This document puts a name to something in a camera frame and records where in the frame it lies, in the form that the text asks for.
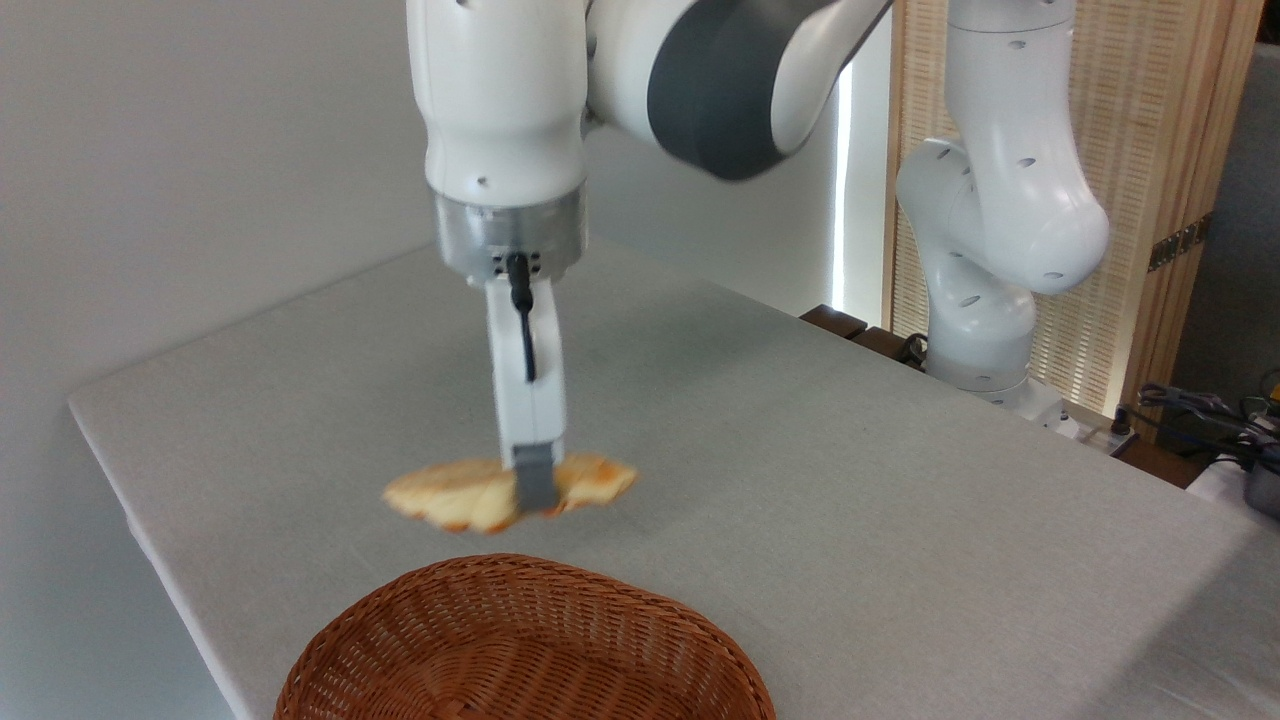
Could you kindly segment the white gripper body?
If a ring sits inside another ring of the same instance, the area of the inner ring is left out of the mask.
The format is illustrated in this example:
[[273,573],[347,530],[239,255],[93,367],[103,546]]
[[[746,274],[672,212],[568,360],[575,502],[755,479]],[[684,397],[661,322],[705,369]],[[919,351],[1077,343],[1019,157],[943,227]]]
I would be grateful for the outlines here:
[[534,305],[529,314],[535,379],[527,374],[521,315],[511,299],[511,283],[495,278],[486,283],[486,327],[500,451],[511,454],[524,445],[553,443],[562,454],[567,427],[564,360],[553,286],[531,284]]

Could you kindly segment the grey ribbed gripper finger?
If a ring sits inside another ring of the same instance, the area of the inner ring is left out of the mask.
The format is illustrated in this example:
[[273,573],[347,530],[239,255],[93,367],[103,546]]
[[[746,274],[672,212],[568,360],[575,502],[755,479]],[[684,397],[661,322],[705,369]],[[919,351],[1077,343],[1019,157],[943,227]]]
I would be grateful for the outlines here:
[[512,448],[516,497],[521,512],[545,512],[559,507],[556,484],[554,445],[516,445]]

